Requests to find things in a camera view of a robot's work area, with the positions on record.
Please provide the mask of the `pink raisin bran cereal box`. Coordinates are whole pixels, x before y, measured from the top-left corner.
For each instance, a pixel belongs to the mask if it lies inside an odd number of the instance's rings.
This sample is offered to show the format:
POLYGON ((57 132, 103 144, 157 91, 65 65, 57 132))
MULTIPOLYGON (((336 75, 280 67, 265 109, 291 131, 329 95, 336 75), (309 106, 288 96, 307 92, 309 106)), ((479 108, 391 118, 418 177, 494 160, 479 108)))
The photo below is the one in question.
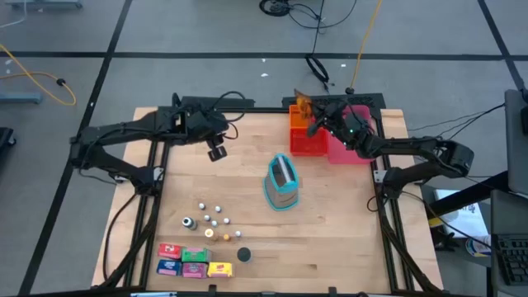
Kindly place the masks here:
POLYGON ((203 262, 183 262, 182 276, 185 278, 204 279, 207 277, 208 264, 203 262))

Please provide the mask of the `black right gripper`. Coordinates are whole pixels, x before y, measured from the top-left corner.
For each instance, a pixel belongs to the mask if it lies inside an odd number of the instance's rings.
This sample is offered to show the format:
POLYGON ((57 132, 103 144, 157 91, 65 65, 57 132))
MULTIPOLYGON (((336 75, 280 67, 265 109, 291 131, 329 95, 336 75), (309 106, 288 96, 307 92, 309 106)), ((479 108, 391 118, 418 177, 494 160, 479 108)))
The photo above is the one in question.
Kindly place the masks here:
POLYGON ((313 101, 311 103, 311 112, 313 121, 307 129, 307 136, 309 138, 314 137, 318 130, 323 128, 326 132, 330 132, 331 135, 337 138, 346 146, 346 150, 353 150, 358 153, 358 148, 361 144, 361 138, 367 136, 372 132, 371 125, 368 130, 359 130, 353 133, 350 133, 347 130, 344 119, 342 118, 342 113, 346 107, 352 105, 344 103, 321 103, 313 101), (327 127, 328 119, 330 120, 330 127, 327 127))

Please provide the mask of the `pink plastic bin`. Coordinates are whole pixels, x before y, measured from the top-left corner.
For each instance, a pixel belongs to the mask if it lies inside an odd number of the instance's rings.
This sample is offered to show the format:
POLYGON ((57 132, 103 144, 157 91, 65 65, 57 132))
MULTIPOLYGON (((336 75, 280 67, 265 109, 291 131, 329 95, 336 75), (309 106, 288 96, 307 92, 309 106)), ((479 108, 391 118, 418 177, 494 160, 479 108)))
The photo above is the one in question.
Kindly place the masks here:
MULTIPOLYGON (((370 123, 370 110, 368 106, 365 105, 352 105, 346 107, 342 112, 342 118, 346 117, 354 112, 354 115, 357 116, 360 120, 366 120, 370 123)), ((327 140, 327 157, 328 161, 331 164, 368 164, 373 161, 372 158, 364 159, 360 158, 356 151, 346 150, 346 146, 340 142, 337 138, 333 137, 330 132, 326 132, 327 140)))

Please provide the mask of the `blue mini cereal box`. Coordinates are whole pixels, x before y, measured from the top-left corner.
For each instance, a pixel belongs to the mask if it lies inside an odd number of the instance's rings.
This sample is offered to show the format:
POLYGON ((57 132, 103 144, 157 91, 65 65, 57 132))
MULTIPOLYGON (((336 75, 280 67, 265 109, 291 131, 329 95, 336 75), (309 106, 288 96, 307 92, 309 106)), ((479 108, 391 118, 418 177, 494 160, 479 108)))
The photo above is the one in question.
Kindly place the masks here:
POLYGON ((158 262, 156 272, 165 276, 180 276, 182 274, 182 263, 175 260, 162 259, 158 262))

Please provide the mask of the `steel box grater teal trim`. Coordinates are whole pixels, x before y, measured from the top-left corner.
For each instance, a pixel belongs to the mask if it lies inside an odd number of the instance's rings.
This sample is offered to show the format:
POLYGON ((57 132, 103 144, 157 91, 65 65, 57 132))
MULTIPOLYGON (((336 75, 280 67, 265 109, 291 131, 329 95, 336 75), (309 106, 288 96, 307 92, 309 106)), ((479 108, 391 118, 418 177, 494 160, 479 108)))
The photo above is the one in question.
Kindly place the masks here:
POLYGON ((268 164, 262 181, 264 195, 275 211, 286 211, 299 204, 299 177, 291 160, 278 153, 268 164))

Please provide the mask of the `black caster base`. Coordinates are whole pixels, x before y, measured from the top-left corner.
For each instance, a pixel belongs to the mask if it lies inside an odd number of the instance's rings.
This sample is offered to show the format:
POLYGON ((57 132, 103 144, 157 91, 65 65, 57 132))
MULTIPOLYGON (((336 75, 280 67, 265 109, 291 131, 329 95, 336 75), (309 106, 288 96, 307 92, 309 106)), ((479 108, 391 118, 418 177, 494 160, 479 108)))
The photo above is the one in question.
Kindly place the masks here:
POLYGON ((17 140, 14 137, 14 130, 7 127, 0 127, 0 151, 16 143, 17 140))

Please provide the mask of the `grey laptop lid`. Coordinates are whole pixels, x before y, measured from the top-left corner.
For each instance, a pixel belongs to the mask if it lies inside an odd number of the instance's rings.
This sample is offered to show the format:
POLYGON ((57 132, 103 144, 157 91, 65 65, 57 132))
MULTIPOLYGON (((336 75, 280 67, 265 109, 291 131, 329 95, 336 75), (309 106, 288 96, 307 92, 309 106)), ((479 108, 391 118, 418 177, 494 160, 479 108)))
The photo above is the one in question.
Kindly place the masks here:
POLYGON ((528 109, 522 93, 504 93, 508 183, 512 191, 528 196, 528 134, 523 132, 522 112, 528 109))

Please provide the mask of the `green mini cereal box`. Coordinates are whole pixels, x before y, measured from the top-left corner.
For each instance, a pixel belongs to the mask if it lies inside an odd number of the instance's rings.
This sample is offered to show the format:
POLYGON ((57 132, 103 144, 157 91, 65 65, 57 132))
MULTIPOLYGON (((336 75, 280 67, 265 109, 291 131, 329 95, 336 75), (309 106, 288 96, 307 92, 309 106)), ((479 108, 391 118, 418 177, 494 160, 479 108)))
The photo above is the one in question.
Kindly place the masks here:
POLYGON ((202 247, 184 247, 181 250, 182 262, 202 262, 209 263, 212 259, 212 252, 202 247))

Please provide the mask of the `orange brown packet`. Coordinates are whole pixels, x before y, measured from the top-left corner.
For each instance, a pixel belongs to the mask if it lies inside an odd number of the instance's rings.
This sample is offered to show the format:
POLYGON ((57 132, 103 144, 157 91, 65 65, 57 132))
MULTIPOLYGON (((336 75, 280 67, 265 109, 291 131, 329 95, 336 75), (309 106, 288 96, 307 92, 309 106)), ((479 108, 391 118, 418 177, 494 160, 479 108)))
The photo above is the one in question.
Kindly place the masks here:
POLYGON ((303 119, 311 119, 313 116, 312 112, 312 100, 310 96, 302 93, 298 89, 294 90, 295 102, 300 110, 301 117, 303 119))

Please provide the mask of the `yellow corn pops cereal box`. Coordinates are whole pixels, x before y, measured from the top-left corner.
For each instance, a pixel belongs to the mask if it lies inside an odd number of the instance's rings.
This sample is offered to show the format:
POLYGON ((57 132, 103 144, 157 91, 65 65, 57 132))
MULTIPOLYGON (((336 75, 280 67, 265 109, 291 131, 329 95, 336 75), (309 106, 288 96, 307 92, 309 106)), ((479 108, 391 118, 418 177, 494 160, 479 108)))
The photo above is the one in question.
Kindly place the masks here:
POLYGON ((209 278, 233 277, 233 264, 230 262, 210 262, 207 276, 209 278))

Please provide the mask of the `white paper sheet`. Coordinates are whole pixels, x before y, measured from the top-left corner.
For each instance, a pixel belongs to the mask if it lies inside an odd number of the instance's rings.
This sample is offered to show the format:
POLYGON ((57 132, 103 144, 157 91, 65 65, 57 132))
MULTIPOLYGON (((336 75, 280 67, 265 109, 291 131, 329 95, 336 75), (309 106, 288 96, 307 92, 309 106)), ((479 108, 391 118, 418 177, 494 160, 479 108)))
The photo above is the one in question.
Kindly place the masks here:
MULTIPOLYGON (((442 200, 457 192, 457 190, 434 190, 435 201, 442 200)), ((484 223, 478 203, 466 205, 462 209, 442 215, 441 218, 449 225, 465 232, 471 237, 484 237, 488 235, 488 229, 484 223)), ((454 238, 467 238, 465 235, 451 227, 444 226, 447 233, 454 234, 454 238)))

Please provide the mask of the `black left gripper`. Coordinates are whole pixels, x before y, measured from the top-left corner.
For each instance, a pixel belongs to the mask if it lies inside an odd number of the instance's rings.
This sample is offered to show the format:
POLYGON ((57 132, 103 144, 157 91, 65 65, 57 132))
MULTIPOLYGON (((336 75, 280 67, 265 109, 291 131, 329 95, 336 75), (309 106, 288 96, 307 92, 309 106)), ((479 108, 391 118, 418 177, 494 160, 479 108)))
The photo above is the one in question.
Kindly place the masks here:
POLYGON ((207 144, 211 149, 208 152, 208 156, 211 162, 216 162, 227 156, 225 147, 220 145, 224 142, 224 136, 229 128, 229 123, 224 114, 215 109, 207 110, 205 117, 209 120, 211 129, 214 131, 211 139, 207 140, 207 144))

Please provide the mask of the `grey table foot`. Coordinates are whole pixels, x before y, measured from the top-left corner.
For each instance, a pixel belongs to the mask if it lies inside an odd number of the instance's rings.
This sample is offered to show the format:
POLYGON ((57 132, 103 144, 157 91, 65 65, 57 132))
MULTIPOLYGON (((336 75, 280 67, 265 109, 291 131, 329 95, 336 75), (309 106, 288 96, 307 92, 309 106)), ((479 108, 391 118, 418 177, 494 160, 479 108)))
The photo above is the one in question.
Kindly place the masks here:
POLYGON ((0 92, 0 103, 5 104, 40 104, 43 96, 38 92, 0 92))
POLYGON ((83 8, 83 0, 3 0, 6 5, 12 8, 23 7, 67 7, 73 6, 77 9, 83 8))

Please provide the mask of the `black vented control box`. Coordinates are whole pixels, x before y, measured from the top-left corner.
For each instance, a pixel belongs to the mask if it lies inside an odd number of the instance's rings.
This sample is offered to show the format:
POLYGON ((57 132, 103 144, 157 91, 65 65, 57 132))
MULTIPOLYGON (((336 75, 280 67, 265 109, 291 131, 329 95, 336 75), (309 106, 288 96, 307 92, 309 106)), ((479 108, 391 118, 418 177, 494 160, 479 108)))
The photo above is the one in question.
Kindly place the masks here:
MULTIPOLYGON (((211 107, 218 100, 217 97, 191 97, 184 96, 181 98, 181 103, 186 104, 198 104, 200 103, 203 107, 211 107)), ((235 97, 225 97, 215 105, 217 110, 244 110, 246 108, 253 108, 255 101, 253 99, 242 99, 235 97)))

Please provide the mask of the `black desk bar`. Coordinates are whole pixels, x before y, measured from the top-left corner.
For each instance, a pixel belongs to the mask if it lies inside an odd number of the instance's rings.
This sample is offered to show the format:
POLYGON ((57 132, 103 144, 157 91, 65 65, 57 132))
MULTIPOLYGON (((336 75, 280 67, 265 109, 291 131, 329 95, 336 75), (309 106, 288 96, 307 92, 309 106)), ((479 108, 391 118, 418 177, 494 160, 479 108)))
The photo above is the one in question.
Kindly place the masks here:
POLYGON ((485 200, 491 196, 492 191, 508 193, 509 190, 508 171, 504 171, 429 204, 431 210, 427 211, 427 218, 432 219, 434 215, 449 214, 467 205, 485 200))

